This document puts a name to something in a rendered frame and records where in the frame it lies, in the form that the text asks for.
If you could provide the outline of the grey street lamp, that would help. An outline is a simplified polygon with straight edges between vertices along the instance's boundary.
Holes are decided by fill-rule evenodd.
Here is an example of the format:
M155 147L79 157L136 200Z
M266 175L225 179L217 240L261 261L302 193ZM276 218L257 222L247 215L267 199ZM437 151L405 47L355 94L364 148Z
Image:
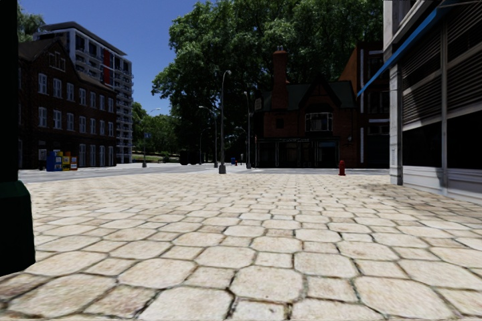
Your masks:
M230 70L226 70L222 77L222 89L221 89L221 97L220 97L220 165L219 165L219 173L226 174L226 166L225 166L225 156L224 156L224 83L225 78L227 75L230 75L232 72Z
M250 161L250 99L247 91L244 91L244 95L246 96L246 103L247 103L247 131L246 131L246 142L247 142L247 160L246 160L246 168L251 169L251 161Z
M217 127L217 114L211 108L205 106L199 106L200 109L207 110L214 119L214 168L218 168L218 127Z

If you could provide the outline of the red brick house with chimney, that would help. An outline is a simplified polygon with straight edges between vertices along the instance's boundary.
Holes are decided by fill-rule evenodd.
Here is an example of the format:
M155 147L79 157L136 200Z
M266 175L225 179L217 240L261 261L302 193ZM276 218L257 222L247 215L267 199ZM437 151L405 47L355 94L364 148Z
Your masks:
M272 55L273 85L254 101L254 164L262 168L356 167L356 103L350 81L310 84L287 80L287 52Z

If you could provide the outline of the trees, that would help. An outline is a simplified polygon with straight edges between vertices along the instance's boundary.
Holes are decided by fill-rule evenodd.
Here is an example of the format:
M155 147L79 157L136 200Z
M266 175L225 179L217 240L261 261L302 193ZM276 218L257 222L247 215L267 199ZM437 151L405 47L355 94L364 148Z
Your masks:
M177 119L160 114L148 115L138 102L133 108L133 151L174 153L179 149Z
M382 39L383 0L216 0L196 3L169 28L174 60L153 80L152 92L170 102L177 119L179 149L214 155L217 114L220 154L220 97L224 83L224 152L240 153L235 131L247 122L244 91L273 85L272 55L288 53L287 78L309 84L322 74L336 81L355 45Z

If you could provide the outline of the orange brick building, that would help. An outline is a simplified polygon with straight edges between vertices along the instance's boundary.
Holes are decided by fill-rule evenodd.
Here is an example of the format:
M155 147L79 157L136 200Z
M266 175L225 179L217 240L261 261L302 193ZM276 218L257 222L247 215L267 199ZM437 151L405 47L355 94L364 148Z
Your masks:
M387 169L390 165L389 72L372 80L383 64L382 42L360 41L338 78L351 82L355 97L347 142L351 148L348 167Z

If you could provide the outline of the white balcony apartment building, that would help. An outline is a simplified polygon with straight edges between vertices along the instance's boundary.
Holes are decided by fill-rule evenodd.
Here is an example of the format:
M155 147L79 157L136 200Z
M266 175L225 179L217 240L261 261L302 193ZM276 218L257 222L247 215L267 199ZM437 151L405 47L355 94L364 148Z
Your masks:
M127 54L80 24L69 21L48 24L34 34L34 40L62 37L76 69L116 92L116 160L132 162L133 71Z

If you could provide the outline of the blue newspaper box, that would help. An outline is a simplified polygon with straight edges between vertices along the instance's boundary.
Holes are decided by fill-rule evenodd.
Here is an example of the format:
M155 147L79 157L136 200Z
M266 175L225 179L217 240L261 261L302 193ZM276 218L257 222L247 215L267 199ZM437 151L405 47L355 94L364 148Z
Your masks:
M62 159L63 152L59 150L49 151L46 159L46 170L52 171L62 171Z

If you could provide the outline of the red brick building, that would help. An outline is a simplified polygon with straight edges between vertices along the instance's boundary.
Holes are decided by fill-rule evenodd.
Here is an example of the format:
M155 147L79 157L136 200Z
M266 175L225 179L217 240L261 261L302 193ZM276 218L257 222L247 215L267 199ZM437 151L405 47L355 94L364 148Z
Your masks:
M58 39L19 44L19 166L45 166L49 152L79 167L116 164L116 94L76 69Z

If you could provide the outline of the pale concrete building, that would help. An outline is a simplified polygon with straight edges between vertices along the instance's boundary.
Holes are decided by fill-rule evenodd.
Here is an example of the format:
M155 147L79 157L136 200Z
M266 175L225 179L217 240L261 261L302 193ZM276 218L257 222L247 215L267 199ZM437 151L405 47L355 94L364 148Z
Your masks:
M390 180L482 204L482 0L383 3Z

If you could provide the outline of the dark green pole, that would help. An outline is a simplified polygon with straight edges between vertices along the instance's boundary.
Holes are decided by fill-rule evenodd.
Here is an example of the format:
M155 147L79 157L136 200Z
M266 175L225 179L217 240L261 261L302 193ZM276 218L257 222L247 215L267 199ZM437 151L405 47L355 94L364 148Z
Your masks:
M18 179L17 0L0 0L0 277L35 263L31 196Z

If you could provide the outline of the tree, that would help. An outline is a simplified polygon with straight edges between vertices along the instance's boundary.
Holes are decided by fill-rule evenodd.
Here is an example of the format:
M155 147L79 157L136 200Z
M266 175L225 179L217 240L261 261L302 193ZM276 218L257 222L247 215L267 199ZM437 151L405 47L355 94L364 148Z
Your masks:
M19 3L17 4L17 36L19 43L32 41L33 35L39 32L40 28L45 24L43 15L28 13Z

